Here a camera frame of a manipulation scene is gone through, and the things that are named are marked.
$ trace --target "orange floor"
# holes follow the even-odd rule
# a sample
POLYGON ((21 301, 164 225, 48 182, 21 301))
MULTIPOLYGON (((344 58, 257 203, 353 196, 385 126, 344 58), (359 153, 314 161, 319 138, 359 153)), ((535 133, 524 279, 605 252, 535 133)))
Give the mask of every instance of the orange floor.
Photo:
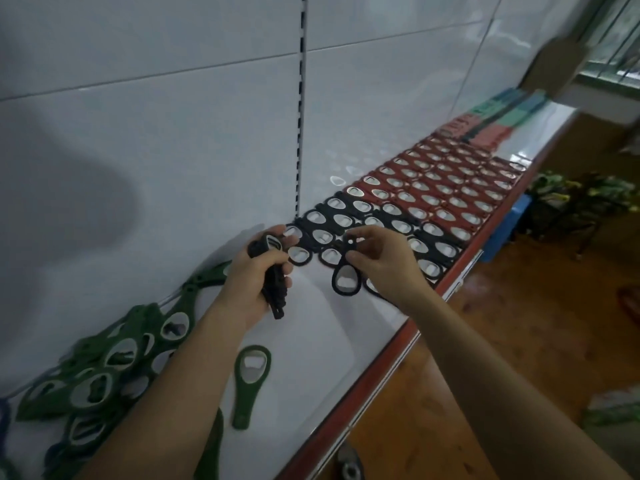
MULTIPOLYGON (((615 291, 638 268, 521 238, 478 264, 451 306, 517 371, 578 421, 598 392, 640 383, 640 328, 615 291)), ((419 340, 348 437, 367 480, 495 479, 419 340)), ((332 478, 331 465, 321 478, 332 478)))

